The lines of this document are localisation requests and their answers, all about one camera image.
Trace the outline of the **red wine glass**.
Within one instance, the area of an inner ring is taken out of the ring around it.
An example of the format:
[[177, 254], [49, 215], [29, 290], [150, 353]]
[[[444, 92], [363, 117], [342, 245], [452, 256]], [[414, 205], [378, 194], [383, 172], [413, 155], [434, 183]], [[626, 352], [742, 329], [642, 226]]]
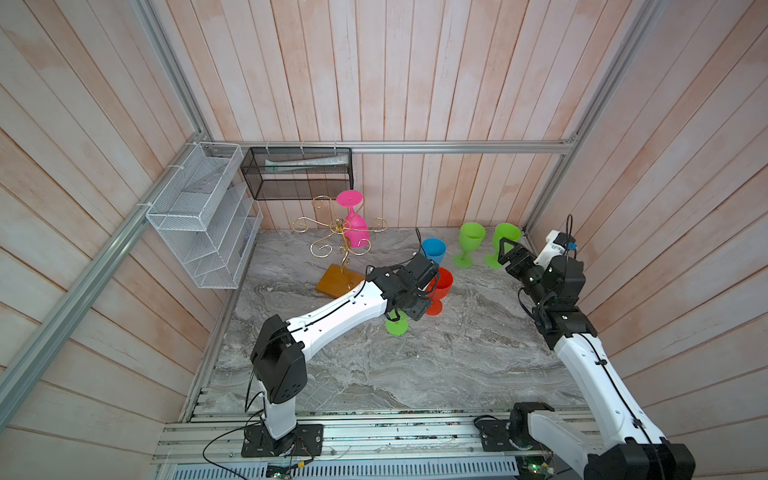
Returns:
[[454, 283], [454, 277], [452, 273], [440, 267], [438, 275], [429, 284], [430, 293], [428, 297], [431, 300], [431, 305], [427, 309], [426, 314], [429, 316], [437, 316], [443, 310], [442, 300], [449, 294]]

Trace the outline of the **blue wine glass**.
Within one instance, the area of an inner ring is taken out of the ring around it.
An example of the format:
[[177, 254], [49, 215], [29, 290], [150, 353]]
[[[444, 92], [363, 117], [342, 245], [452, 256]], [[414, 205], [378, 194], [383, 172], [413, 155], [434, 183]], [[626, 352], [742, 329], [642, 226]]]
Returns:
[[421, 249], [424, 255], [436, 264], [441, 264], [447, 252], [447, 246], [444, 241], [438, 238], [427, 238], [421, 243]]

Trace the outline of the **pink wine glass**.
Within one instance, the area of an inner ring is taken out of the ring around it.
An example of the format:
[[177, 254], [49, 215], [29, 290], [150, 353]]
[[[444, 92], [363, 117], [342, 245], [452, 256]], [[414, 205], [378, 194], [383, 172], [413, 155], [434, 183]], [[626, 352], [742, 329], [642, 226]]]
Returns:
[[350, 247], [360, 249], [369, 245], [370, 235], [367, 223], [357, 212], [364, 202], [363, 194], [357, 190], [346, 190], [337, 196], [336, 201], [341, 207], [348, 209], [344, 222], [344, 236], [349, 241]]

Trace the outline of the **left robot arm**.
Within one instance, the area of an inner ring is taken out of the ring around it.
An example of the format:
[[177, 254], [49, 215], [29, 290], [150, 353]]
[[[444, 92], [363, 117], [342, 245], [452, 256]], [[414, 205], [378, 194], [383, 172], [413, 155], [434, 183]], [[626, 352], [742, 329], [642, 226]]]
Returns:
[[297, 427], [295, 397], [307, 384], [307, 363], [325, 346], [369, 320], [392, 312], [420, 319], [431, 306], [438, 264], [418, 254], [406, 264], [371, 267], [347, 294], [307, 314], [267, 318], [251, 352], [264, 397], [263, 422], [273, 440]]

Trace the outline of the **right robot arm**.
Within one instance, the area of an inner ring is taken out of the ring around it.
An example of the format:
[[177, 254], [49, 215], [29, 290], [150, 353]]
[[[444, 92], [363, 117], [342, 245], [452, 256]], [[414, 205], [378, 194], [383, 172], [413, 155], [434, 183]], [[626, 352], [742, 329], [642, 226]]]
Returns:
[[583, 479], [690, 479], [696, 467], [693, 454], [670, 441], [644, 413], [577, 305], [585, 275], [573, 241], [571, 235], [555, 231], [546, 247], [533, 255], [503, 238], [498, 262], [532, 300], [526, 313], [579, 387], [602, 443], [596, 445], [542, 402], [514, 405], [510, 441], [547, 447]]

